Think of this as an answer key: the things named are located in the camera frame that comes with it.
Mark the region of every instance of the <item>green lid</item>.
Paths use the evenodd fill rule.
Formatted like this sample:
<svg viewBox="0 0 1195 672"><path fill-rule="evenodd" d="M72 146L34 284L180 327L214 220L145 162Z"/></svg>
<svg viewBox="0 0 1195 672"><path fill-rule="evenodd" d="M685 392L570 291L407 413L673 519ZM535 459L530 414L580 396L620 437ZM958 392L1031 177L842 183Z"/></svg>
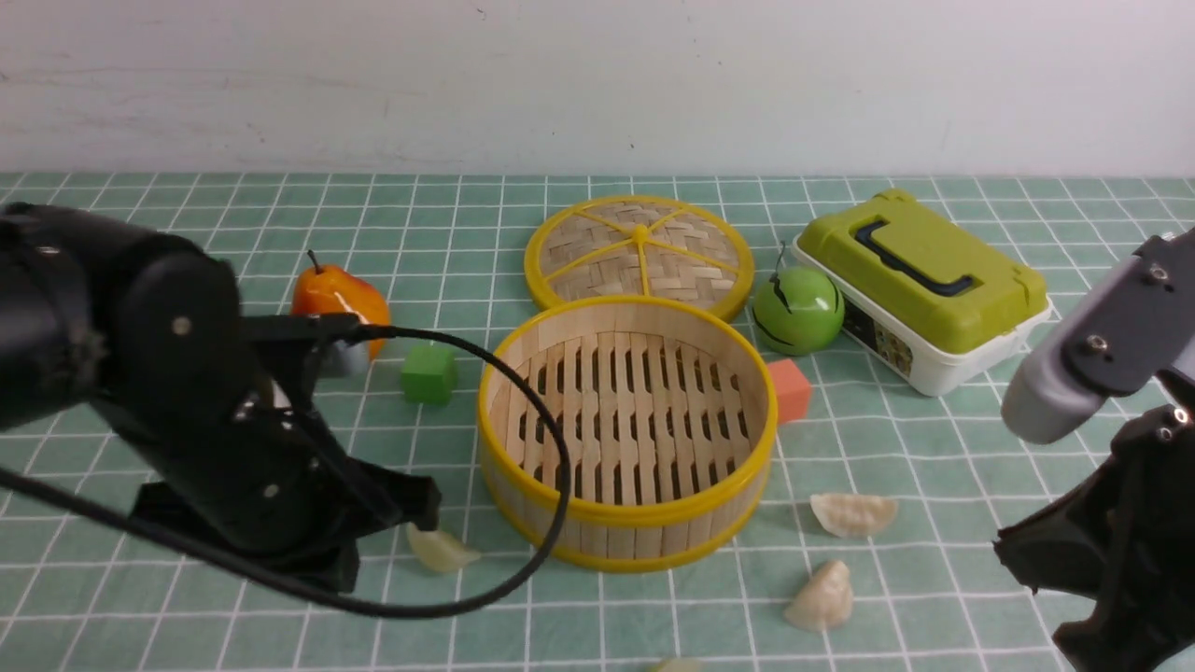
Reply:
<svg viewBox="0 0 1195 672"><path fill-rule="evenodd" d="M1040 273L900 189L813 220L797 246L951 354L974 350L1049 305Z"/></svg>

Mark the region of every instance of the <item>green ball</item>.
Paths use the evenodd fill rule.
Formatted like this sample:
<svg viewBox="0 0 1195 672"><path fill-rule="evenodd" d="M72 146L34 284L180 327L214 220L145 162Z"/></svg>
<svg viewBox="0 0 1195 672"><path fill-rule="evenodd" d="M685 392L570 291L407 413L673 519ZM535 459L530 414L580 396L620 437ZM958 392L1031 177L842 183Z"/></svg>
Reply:
<svg viewBox="0 0 1195 672"><path fill-rule="evenodd" d="M768 348L807 355L838 336L845 304L842 293L825 273L792 267L760 285L750 313Z"/></svg>

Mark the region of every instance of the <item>bamboo steamer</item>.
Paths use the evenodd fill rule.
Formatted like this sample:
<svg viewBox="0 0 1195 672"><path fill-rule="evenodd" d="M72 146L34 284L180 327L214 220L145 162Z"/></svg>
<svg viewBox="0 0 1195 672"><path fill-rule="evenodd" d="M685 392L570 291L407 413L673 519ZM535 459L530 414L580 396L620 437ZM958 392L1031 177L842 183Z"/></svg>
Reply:
<svg viewBox="0 0 1195 672"><path fill-rule="evenodd" d="M543 397L572 463L574 500L554 554L606 572L698 560L747 523L776 441L776 393L759 353L709 312L655 297L550 308L495 354ZM559 456L535 409L482 374L480 466L498 509L540 543Z"/></svg>
<svg viewBox="0 0 1195 672"><path fill-rule="evenodd" d="M656 196L608 196L566 208L523 257L540 308L592 297L673 299L730 322L750 294L755 262L724 220Z"/></svg>

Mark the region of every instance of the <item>pink block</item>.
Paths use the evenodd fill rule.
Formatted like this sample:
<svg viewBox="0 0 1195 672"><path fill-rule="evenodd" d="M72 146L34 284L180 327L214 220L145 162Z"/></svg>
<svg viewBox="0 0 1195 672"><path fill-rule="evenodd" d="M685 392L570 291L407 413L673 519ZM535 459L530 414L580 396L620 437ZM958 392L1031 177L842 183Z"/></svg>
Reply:
<svg viewBox="0 0 1195 672"><path fill-rule="evenodd" d="M797 368L797 364L792 360L779 360L767 365L767 371L772 375L772 385L776 386L780 424L803 419L809 413L809 399L813 398L814 389Z"/></svg>

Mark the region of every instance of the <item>tiled mat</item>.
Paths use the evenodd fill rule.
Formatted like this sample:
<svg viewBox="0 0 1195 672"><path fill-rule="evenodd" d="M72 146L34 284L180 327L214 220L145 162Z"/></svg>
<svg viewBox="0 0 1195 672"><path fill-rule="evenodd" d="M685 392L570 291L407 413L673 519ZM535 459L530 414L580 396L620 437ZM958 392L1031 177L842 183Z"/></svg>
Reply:
<svg viewBox="0 0 1195 672"><path fill-rule="evenodd" d="M626 193L699 204L742 232L762 275L813 216L891 185L1040 269L1061 313L1147 236L1195 220L1193 182L1179 179L0 173L0 201L88 208L185 236L232 261L255 313L284 310L312 248L388 292L402 324L492 349L535 313L523 246L566 206ZM746 319L736 325L754 341ZM318 403L355 456L434 476L445 526L488 554L433 578L399 536L380 534L362 544L358 594L442 601L492 586L529 550L473 469L480 366L464 361L453 403L421 410L398 392L402 356L388 344L367 378L321 385ZM1121 422L1162 403L1160 391L1109 404L1040 447L999 420L1016 362L942 399L919 397L846 340L798 364L817 386L810 417L780 429L764 503L733 545L650 575L553 563L502 604L454 621L308 609L0 495L0 670L614 672L678 654L715 671L1064 668L1049 633L1090 603L1030 598L991 539L1087 476ZM0 463L116 506L151 476L84 410L0 436ZM900 497L901 515L874 543L829 538L807 505L827 490ZM792 630L780 610L829 558L852 569L854 616L826 636ZM1195 658L1171 668L1184 665Z"/></svg>

